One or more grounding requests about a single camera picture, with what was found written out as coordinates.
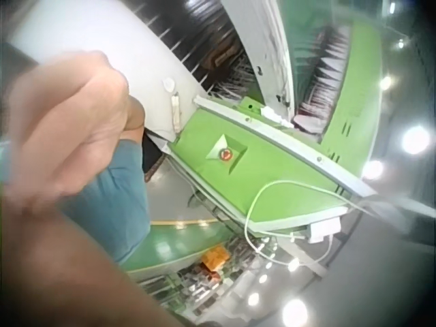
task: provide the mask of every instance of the ceiling light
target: ceiling light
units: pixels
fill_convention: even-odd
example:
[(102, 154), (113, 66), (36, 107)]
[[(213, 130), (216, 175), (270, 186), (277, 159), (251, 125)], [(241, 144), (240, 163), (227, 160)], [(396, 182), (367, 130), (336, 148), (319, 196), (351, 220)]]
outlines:
[(417, 155), (430, 144), (430, 134), (422, 126), (415, 126), (403, 136), (403, 149), (411, 155)]
[(259, 278), (259, 284), (263, 284), (263, 283), (265, 283), (267, 279), (268, 279), (268, 275), (262, 275), (262, 276)]
[(258, 303), (259, 303), (259, 293), (252, 293), (252, 295), (248, 297), (248, 305), (250, 307), (254, 307), (258, 305)]
[(380, 87), (383, 91), (388, 90), (391, 86), (392, 86), (392, 79), (389, 76), (386, 76), (380, 82)]
[(177, 230), (182, 230), (182, 229), (184, 229), (184, 228), (186, 228), (185, 223), (183, 223), (182, 221), (177, 221), (177, 222), (176, 222), (176, 229), (177, 229)]
[(300, 266), (300, 260), (298, 258), (292, 259), (292, 261), (287, 265), (287, 269), (293, 273)]
[(362, 176), (365, 179), (373, 180), (379, 179), (383, 174), (384, 166), (383, 163), (378, 160), (368, 161), (363, 167)]
[(282, 318), (286, 327), (301, 327), (307, 323), (309, 316), (301, 300), (291, 300), (283, 308)]
[(256, 252), (259, 253), (264, 247), (265, 247), (265, 244), (262, 243), (261, 245), (259, 245), (258, 250)]
[(205, 222), (204, 220), (200, 220), (199, 224), (200, 227), (207, 227), (209, 226), (209, 224), (207, 222)]
[(395, 12), (395, 2), (391, 2), (389, 7), (389, 13), (392, 15)]

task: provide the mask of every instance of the green cover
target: green cover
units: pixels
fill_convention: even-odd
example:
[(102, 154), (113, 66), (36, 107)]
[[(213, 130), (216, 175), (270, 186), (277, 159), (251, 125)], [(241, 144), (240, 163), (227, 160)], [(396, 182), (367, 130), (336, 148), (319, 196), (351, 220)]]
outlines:
[[(355, 22), (342, 92), (322, 143), (304, 139), (307, 145), (327, 154), (356, 176), (360, 176), (371, 154), (377, 133), (381, 64), (378, 32), (370, 25)], [(253, 105), (250, 108), (248, 102), (234, 109), (265, 120), (259, 118), (257, 108)], [(296, 131), (284, 132), (298, 139), (304, 138)], [(225, 145), (234, 155), (230, 161), (217, 158), (219, 149)], [(247, 214), (257, 192), (272, 181), (299, 181), (343, 193), (336, 183), (284, 150), (201, 108), (170, 148), (243, 215)], [(274, 185), (262, 194), (251, 219), (254, 222), (274, 221), (340, 205), (340, 200), (310, 189)]]

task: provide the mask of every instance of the electrical wire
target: electrical wire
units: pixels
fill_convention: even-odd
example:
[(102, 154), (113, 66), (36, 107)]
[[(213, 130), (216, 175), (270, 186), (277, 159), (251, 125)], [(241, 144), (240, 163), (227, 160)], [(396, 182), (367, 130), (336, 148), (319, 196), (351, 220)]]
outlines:
[(332, 250), (332, 245), (333, 245), (333, 235), (329, 235), (328, 236), (328, 247), (327, 247), (327, 251), (325, 252), (325, 254), (323, 254), (322, 256), (320, 256), (318, 259), (313, 260), (311, 262), (308, 262), (306, 264), (300, 264), (300, 266), (302, 267), (307, 267), (307, 266), (311, 266), (313, 264), (317, 264), (318, 262), (321, 262), (322, 260), (324, 260), (325, 258), (327, 258), (328, 254), (330, 253), (330, 251)]
[[(184, 176), (181, 172), (178, 171), (178, 169), (173, 165), (173, 163), (171, 162), (171, 159), (168, 158), (168, 163), (170, 164), (170, 166), (172, 167), (172, 169), (181, 177), (183, 178), (188, 184), (189, 186), (192, 188), (193, 194), (194, 196), (201, 201), (201, 199), (196, 195), (196, 190), (194, 188), (194, 186), (192, 185), (191, 181)], [(249, 236), (248, 236), (248, 224), (250, 221), (250, 217), (251, 214), (253, 212), (254, 206), (257, 203), (260, 195), (269, 187), (273, 186), (273, 185), (278, 185), (278, 184), (293, 184), (293, 185), (297, 185), (297, 186), (301, 186), (301, 187), (305, 187), (307, 189), (312, 189), (314, 191), (318, 191), (320, 193), (325, 193), (325, 194), (329, 194), (335, 198), (338, 198), (340, 200), (342, 200), (344, 202), (344, 204), (349, 204), (351, 207), (353, 207), (353, 209), (351, 209), (350, 211), (357, 209), (360, 210), (372, 217), (376, 217), (373, 213), (369, 212), (366, 209), (363, 209), (361, 206), (358, 206), (357, 204), (353, 203), (352, 201), (344, 198), (343, 196), (340, 196), (339, 194), (336, 194), (335, 192), (329, 191), (327, 189), (322, 189), (321, 187), (316, 187), (316, 186), (312, 186), (309, 184), (305, 184), (305, 183), (301, 183), (301, 182), (297, 182), (297, 181), (273, 181), (271, 183), (266, 184), (265, 186), (263, 186), (263, 188), (261, 188), (258, 191), (258, 194), (256, 194), (256, 197), (254, 197), (253, 202), (251, 203), (250, 209), (248, 210), (247, 213), (247, 217), (245, 219), (245, 224), (244, 224), (244, 236), (245, 236), (245, 240), (248, 242), (249, 246), (257, 253), (259, 254), (261, 257), (267, 259), (269, 262), (275, 263), (275, 264), (279, 264), (282, 266), (288, 266), (289, 262), (282, 262), (279, 260), (274, 260), (273, 258), (270, 258), (269, 256), (267, 256), (266, 254), (264, 254), (262, 251), (259, 251), (259, 249), (250, 241)], [(269, 235), (269, 236), (275, 236), (275, 237), (282, 237), (282, 238), (295, 238), (295, 239), (305, 239), (303, 236), (298, 236), (298, 235), (288, 235), (288, 234), (280, 234), (280, 233), (273, 233), (273, 232), (259, 232), (259, 234), (263, 234), (263, 235)], [(304, 264), (300, 264), (300, 266), (310, 266), (312, 264), (316, 264), (320, 261), (322, 261), (323, 259), (325, 259), (327, 257), (327, 255), (330, 253), (331, 249), (332, 249), (332, 242), (333, 242), (333, 236), (330, 235), (329, 236), (329, 244), (328, 244), (328, 248), (327, 251), (325, 252), (325, 254), (323, 256), (321, 256), (320, 258), (313, 260), (312, 262), (308, 262), (308, 263), (304, 263)]]
[[(355, 204), (355, 203), (353, 203), (352, 201), (350, 201), (350, 200), (344, 198), (343, 196), (340, 196), (339, 194), (336, 194), (335, 192), (329, 191), (329, 190), (327, 190), (327, 189), (322, 189), (321, 187), (316, 187), (316, 186), (312, 186), (312, 185), (305, 184), (305, 183), (301, 183), (301, 182), (297, 182), (297, 181), (273, 181), (273, 182), (271, 182), (271, 183), (268, 183), (268, 184), (266, 184), (265, 186), (263, 186), (263, 188), (261, 188), (261, 189), (258, 191), (258, 194), (256, 194), (256, 197), (254, 197), (254, 200), (253, 200), (253, 202), (251, 203), (250, 209), (248, 210), (247, 217), (246, 217), (246, 219), (245, 219), (245, 224), (244, 224), (244, 236), (245, 236), (245, 240), (248, 242), (248, 244), (250, 245), (250, 247), (251, 247), (251, 248), (252, 248), (256, 253), (258, 253), (261, 257), (267, 259), (268, 261), (270, 261), (270, 262), (272, 262), (272, 263), (280, 264), (280, 265), (282, 265), (282, 266), (287, 266), (287, 265), (289, 265), (289, 262), (282, 262), (282, 261), (279, 261), (279, 260), (274, 260), (273, 258), (270, 258), (270, 257), (268, 257), (266, 254), (264, 254), (264, 253), (262, 253), (261, 251), (259, 251), (258, 248), (256, 248), (256, 246), (255, 246), (255, 245), (250, 241), (250, 239), (249, 239), (249, 236), (248, 236), (248, 224), (249, 224), (250, 217), (251, 217), (251, 214), (252, 214), (252, 212), (253, 212), (254, 206), (255, 206), (255, 204), (257, 203), (257, 201), (259, 200), (260, 195), (261, 195), (261, 194), (262, 194), (266, 189), (268, 189), (269, 187), (271, 187), (271, 186), (273, 186), (273, 185), (278, 185), (278, 184), (293, 184), (293, 185), (297, 185), (297, 186), (305, 187), (305, 188), (307, 188), (307, 189), (312, 189), (312, 190), (314, 190), (314, 191), (318, 191), (318, 192), (320, 192), (320, 193), (329, 194), (329, 195), (331, 195), (331, 196), (334, 196), (335, 198), (338, 198), (338, 199), (342, 200), (342, 201), (344, 202), (344, 204), (345, 204), (345, 203), (346, 203), (346, 204), (349, 204), (349, 205), (352, 206), (353, 208), (358, 209), (358, 210), (360, 210), (360, 211), (362, 211), (362, 212), (364, 212), (364, 213), (366, 213), (366, 214), (368, 214), (368, 215), (370, 215), (370, 216), (375, 217), (375, 215), (374, 215), (373, 213), (370, 213), (370, 212), (367, 211), (366, 209), (363, 209), (361, 206), (358, 206), (357, 204)], [(275, 234), (275, 233), (269, 233), (269, 232), (259, 232), (259, 233), (260, 233), (260, 234), (265, 234), (265, 235)], [(273, 235), (273, 236), (276, 236), (276, 237), (286, 237), (286, 238), (293, 238), (293, 237), (294, 237), (294, 238), (295, 238), (295, 236), (286, 235), (286, 234), (275, 234), (275, 235)], [(312, 261), (312, 262), (301, 264), (301, 266), (308, 266), (308, 265), (311, 265), (311, 264), (315, 264), (315, 263), (320, 262), (321, 260), (323, 260), (323, 259), (324, 259), (324, 258), (325, 258), (329, 253), (330, 253), (331, 248), (332, 248), (332, 236), (331, 236), (331, 241), (329, 242), (328, 250), (327, 250), (327, 252), (326, 252), (322, 257), (320, 257), (320, 258), (318, 258), (318, 259), (316, 259), (316, 260), (314, 260), (314, 261)]]

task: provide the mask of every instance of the orange object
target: orange object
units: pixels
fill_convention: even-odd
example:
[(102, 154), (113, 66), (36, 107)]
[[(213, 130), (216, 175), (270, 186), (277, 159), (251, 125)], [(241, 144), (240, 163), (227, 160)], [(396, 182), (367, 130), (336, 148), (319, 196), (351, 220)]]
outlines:
[(220, 269), (227, 260), (230, 259), (230, 254), (227, 252), (224, 247), (221, 245), (217, 245), (213, 249), (207, 251), (202, 256), (202, 262), (203, 264), (210, 270), (210, 271), (217, 271)]

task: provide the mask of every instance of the blue shorts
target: blue shorts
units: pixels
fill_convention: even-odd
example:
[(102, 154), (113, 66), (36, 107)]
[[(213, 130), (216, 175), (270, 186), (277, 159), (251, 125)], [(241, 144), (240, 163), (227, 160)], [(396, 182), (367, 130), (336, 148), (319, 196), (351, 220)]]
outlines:
[[(8, 157), (7, 147), (4, 150), (0, 155), (3, 163)], [(0, 166), (0, 180), (7, 180), (8, 166), (1, 162)], [(123, 263), (150, 231), (142, 147), (121, 140), (110, 165), (77, 196), (64, 199), (60, 207), (115, 262)]]

